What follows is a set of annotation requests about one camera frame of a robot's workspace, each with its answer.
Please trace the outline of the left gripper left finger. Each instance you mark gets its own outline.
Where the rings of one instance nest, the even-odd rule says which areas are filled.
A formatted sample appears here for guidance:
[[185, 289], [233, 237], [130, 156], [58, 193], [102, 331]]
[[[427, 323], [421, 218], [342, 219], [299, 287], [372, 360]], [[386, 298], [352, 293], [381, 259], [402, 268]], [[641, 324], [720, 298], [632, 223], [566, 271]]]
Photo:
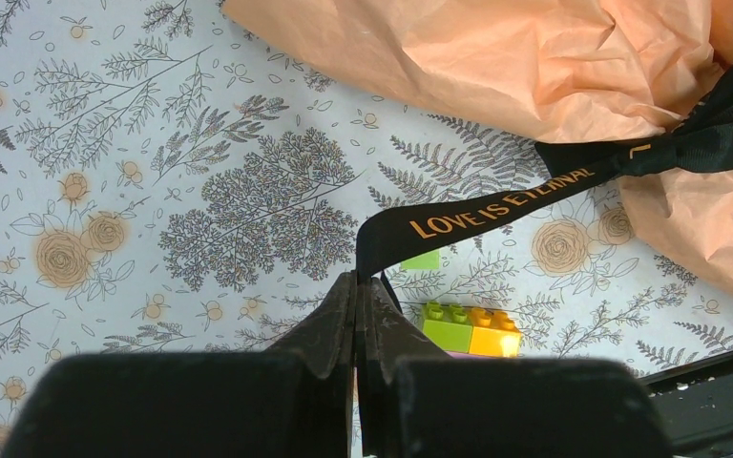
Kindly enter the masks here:
[[354, 277], [260, 352], [83, 354], [41, 379], [6, 457], [347, 457]]

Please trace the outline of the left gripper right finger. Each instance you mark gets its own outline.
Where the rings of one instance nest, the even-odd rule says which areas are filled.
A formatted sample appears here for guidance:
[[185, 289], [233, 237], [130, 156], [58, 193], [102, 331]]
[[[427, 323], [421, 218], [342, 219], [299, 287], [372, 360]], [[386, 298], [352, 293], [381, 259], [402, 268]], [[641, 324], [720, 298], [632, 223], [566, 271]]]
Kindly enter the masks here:
[[362, 444], [377, 457], [669, 457], [645, 387], [595, 359], [454, 358], [377, 279], [356, 290]]

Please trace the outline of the peach paper flower bouquet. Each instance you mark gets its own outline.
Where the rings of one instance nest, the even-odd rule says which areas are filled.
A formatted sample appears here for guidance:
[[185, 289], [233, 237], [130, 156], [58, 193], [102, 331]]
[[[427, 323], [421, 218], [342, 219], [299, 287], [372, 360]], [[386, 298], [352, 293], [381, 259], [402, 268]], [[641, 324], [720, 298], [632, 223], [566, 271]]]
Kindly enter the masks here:
[[[227, 1], [338, 81], [548, 143], [679, 133], [733, 70], [733, 1]], [[733, 296], [733, 171], [624, 177], [637, 236]]]

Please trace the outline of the black gold-lettered ribbon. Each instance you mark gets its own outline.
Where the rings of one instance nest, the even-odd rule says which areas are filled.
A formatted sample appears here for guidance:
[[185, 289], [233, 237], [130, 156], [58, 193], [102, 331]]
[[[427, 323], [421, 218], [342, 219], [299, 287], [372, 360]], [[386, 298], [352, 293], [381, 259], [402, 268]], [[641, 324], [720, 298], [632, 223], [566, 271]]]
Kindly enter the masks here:
[[550, 178], [532, 189], [395, 207], [368, 219], [357, 234], [359, 277], [618, 179], [637, 235], [733, 296], [733, 66], [668, 134], [535, 148]]

